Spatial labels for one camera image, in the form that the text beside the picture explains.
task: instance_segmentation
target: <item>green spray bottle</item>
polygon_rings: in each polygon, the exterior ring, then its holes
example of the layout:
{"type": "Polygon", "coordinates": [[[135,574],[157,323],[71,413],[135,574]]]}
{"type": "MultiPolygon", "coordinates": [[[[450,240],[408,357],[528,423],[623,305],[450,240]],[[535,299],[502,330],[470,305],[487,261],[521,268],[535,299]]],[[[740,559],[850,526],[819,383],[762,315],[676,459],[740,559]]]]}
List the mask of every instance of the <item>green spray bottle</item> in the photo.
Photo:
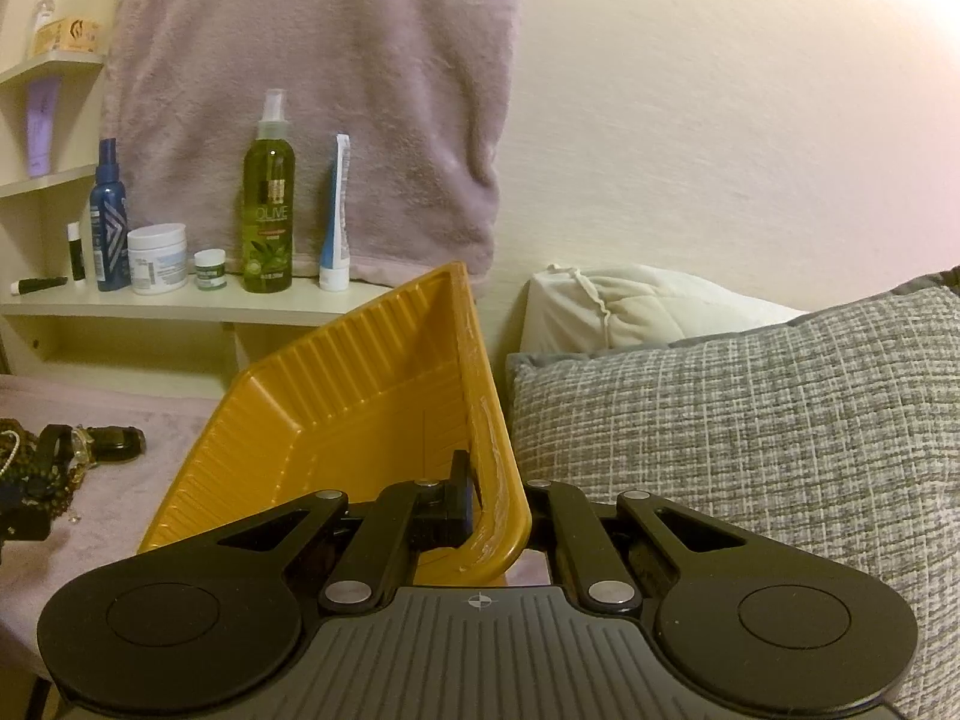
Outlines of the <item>green spray bottle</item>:
{"type": "Polygon", "coordinates": [[[294,149],[283,89],[268,89],[256,141],[243,162],[243,286],[278,293],[293,279],[294,149]]]}

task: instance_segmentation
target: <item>white shelf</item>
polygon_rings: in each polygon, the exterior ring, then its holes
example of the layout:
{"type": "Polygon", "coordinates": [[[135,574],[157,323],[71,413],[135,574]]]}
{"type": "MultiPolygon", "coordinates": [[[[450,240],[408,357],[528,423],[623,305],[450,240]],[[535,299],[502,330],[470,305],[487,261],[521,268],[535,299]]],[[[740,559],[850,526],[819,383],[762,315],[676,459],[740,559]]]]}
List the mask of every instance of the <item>white shelf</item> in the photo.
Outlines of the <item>white shelf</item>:
{"type": "Polygon", "coordinates": [[[48,187],[65,184],[68,181],[76,181],[80,178],[89,178],[94,175],[96,170],[96,165],[80,165],[80,167],[71,167],[70,170],[47,173],[47,175],[42,175],[38,178],[27,178],[23,181],[3,184],[0,185],[0,199],[3,199],[3,197],[13,197],[15,194],[27,194],[28,191],[47,189],[48,187]]]}
{"type": "Polygon", "coordinates": [[[118,317],[119,319],[189,319],[196,322],[238,322],[319,327],[387,293],[386,287],[353,282],[342,293],[324,292],[313,279],[295,278],[282,293],[255,295],[244,290],[237,276],[216,292],[201,292],[193,277],[179,290],[147,298],[126,288],[114,293],[97,290],[88,277],[78,289],[72,283],[23,295],[3,295],[0,314],[33,317],[118,317]]]}
{"type": "Polygon", "coordinates": [[[53,74],[63,76],[78,71],[99,71],[103,64],[104,57],[99,53],[46,52],[0,73],[0,89],[22,86],[53,74]]]}

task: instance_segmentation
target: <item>checkered pillow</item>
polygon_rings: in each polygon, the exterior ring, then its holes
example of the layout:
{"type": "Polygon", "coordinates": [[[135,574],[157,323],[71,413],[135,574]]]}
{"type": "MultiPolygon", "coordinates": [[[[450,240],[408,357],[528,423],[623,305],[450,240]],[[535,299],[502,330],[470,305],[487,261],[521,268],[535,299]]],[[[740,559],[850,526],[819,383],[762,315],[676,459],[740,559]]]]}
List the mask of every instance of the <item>checkered pillow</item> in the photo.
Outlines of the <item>checkered pillow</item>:
{"type": "Polygon", "coordinates": [[[514,355],[520,471],[599,501],[653,490],[879,577],[920,626],[901,711],[956,720],[958,274],[666,348],[514,355]]]}

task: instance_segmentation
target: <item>pink towel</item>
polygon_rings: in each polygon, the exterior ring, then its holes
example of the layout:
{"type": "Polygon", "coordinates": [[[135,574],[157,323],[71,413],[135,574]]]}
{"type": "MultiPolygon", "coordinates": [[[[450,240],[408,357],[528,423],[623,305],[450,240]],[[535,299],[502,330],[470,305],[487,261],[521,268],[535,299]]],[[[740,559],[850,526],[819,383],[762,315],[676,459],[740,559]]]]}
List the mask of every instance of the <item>pink towel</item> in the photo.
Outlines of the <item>pink towel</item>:
{"type": "Polygon", "coordinates": [[[317,272],[334,136],[352,138],[352,276],[395,286],[493,259],[493,157],[517,0],[120,0],[104,136],[131,224],[182,221],[239,254],[243,156],[263,94],[288,90],[295,273],[317,272]]]}

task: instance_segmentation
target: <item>blue spray bottle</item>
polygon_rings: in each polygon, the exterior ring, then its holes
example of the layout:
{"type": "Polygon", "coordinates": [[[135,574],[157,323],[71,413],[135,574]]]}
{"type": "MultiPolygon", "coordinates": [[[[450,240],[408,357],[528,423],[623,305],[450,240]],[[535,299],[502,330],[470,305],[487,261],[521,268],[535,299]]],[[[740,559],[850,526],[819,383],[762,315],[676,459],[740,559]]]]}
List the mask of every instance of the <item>blue spray bottle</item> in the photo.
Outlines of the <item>blue spray bottle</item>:
{"type": "Polygon", "coordinates": [[[97,185],[90,193],[90,229],[97,288],[102,293],[130,285],[127,259],[127,190],[120,180],[116,138],[100,141],[97,185]]]}

